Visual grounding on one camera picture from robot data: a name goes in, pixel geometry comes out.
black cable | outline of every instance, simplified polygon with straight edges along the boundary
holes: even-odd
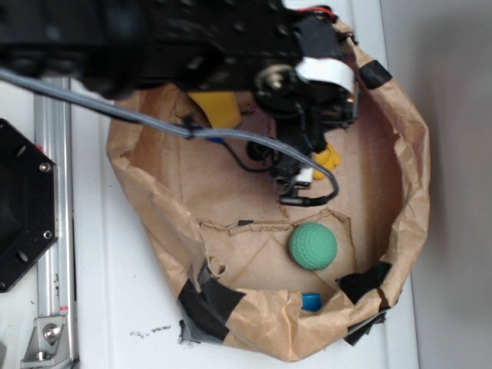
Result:
[[[274,168],[275,166],[275,163],[273,163],[271,166],[267,167],[267,168],[251,168],[251,167],[248,167],[242,160],[241,158],[239,158],[238,154],[236,154],[236,152],[232,149],[232,147],[225,141],[222,142],[222,145],[227,149],[227,151],[229,151],[229,153],[231,154],[231,156],[234,158],[234,160],[239,164],[239,166],[241,168],[243,168],[245,171],[248,171],[250,173],[265,173],[267,171],[270,171],[271,169]]]

red wire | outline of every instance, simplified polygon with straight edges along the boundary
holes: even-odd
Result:
[[[311,6],[310,8],[298,9],[298,12],[323,12],[324,14],[328,14],[332,20],[335,20],[335,14],[333,14],[331,10],[321,6]]]

blue block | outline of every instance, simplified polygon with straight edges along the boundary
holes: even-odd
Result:
[[[318,311],[321,309],[320,294],[302,294],[302,310]]]

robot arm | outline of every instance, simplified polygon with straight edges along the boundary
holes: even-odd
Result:
[[[326,8],[296,12],[281,0],[5,0],[0,66],[77,78],[106,98],[168,81],[185,91],[249,90],[275,118],[278,140],[309,156],[325,149],[328,129],[355,119],[354,73],[333,20]],[[275,162],[271,177],[288,188],[281,202],[320,205],[297,196],[309,185],[302,171],[287,156]]]

black tape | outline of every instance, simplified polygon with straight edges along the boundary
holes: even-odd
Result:
[[[377,60],[370,61],[364,67],[360,68],[359,75],[366,87],[370,90],[379,88],[393,79],[390,72]]]
[[[337,281],[341,290],[356,304],[367,292],[379,288],[391,269],[391,264],[379,262],[365,273],[355,273]]]
[[[178,296],[183,315],[186,340],[221,344],[229,333],[225,326],[232,311],[244,297],[218,283],[205,267],[198,276],[202,292],[191,281],[186,282]]]
[[[243,225],[253,224],[254,221],[239,221],[238,227],[242,227]]]
[[[371,332],[371,328],[375,324],[381,324],[386,321],[386,310],[381,311],[374,317],[363,321],[362,323],[356,324],[348,328],[348,336],[344,338],[350,346],[355,346],[358,341],[365,335]]]

